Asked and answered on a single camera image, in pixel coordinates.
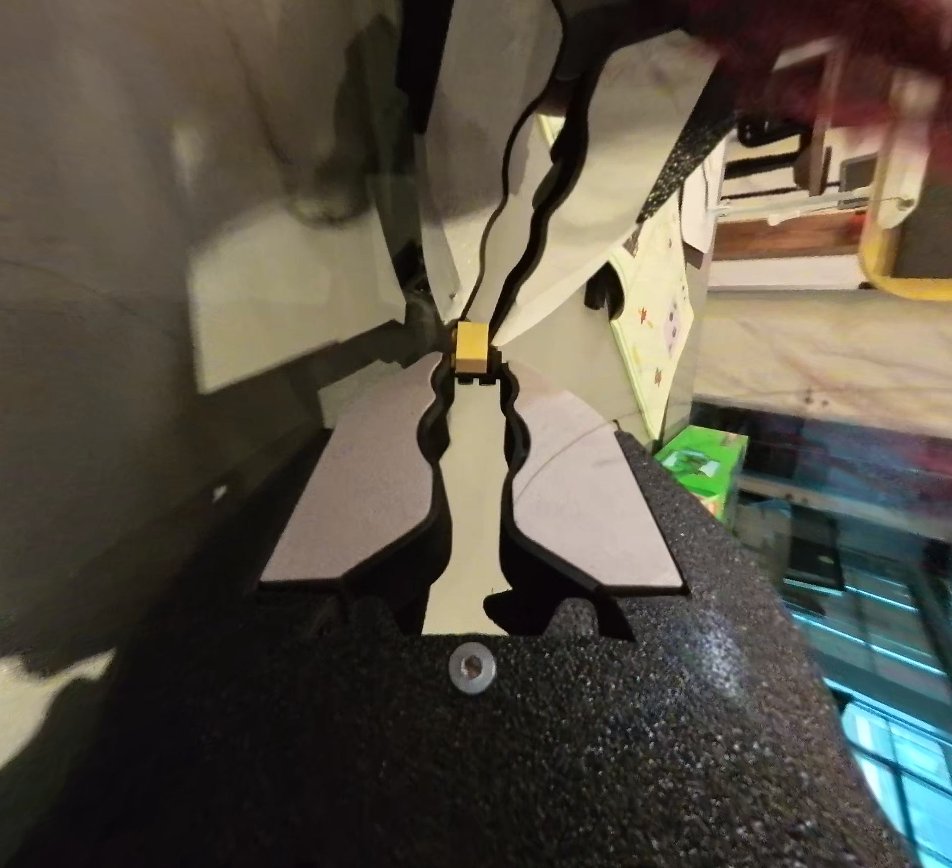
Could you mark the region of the green cardboard toy box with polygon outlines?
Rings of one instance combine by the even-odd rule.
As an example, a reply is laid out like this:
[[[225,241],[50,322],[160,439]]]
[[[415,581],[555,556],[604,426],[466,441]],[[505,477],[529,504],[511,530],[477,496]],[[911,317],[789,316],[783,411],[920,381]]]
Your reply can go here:
[[[655,460],[721,523],[730,524],[740,489],[748,437],[688,425]]]

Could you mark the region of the grey desk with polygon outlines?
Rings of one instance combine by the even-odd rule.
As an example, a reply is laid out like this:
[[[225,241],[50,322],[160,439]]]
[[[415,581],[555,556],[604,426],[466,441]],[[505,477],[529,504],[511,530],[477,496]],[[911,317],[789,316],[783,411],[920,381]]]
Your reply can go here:
[[[2,0],[3,656],[116,648],[208,556],[232,516],[214,487],[258,499],[309,444],[332,366],[440,353],[453,374],[402,31],[402,0]],[[716,57],[633,234],[718,140]],[[461,542],[512,527],[507,496],[463,522],[446,461],[479,490],[479,451],[503,446],[491,428],[459,444],[459,409],[450,559],[428,591],[262,590],[480,633],[483,599],[517,576],[506,552],[488,551],[474,616],[426,614]]]

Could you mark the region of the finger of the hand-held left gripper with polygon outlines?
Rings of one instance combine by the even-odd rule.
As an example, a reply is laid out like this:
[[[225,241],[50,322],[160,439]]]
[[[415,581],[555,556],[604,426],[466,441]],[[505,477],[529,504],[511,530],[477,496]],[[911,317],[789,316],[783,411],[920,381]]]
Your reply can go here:
[[[494,314],[495,346],[547,317],[636,232],[716,61],[674,31],[616,49],[584,79],[558,136],[556,178],[533,211],[530,259]]]
[[[489,323],[549,159],[534,109],[563,40],[553,0],[453,0],[415,136],[422,256],[445,324]]]

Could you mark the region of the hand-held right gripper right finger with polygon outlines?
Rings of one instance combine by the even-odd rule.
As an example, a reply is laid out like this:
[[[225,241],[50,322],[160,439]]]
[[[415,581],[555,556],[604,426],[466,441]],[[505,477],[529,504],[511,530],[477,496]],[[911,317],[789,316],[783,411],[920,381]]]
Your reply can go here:
[[[505,378],[514,539],[592,591],[682,592],[683,575],[615,426],[530,365],[508,362]]]

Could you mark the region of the open instruction booklet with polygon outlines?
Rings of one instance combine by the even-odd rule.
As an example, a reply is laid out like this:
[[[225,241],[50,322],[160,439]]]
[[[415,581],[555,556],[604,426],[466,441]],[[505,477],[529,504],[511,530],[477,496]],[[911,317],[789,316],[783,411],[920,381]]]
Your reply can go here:
[[[694,311],[689,298],[679,195],[648,219],[609,263],[623,305],[611,330],[649,438],[658,440]]]

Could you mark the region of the yellow brick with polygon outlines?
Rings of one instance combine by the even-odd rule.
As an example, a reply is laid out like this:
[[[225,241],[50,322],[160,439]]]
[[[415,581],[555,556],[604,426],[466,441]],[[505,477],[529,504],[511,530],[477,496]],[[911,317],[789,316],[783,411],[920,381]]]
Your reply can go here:
[[[456,374],[483,376],[490,371],[489,325],[460,319],[454,329],[453,367]]]

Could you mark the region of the dark panel yellow frame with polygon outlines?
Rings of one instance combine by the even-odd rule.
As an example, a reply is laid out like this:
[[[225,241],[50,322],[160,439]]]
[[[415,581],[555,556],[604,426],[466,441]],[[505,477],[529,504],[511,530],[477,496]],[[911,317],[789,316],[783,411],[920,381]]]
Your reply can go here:
[[[871,289],[915,302],[951,302],[950,179],[928,167],[914,207],[900,212],[897,226],[878,218],[880,203],[865,213],[858,249]]]

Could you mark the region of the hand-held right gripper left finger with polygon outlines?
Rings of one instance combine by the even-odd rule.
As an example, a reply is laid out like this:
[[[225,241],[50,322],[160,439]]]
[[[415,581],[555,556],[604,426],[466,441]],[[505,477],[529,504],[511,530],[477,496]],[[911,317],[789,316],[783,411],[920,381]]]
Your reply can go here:
[[[454,379],[430,353],[341,414],[261,575],[263,589],[426,592],[449,563],[441,459]]]

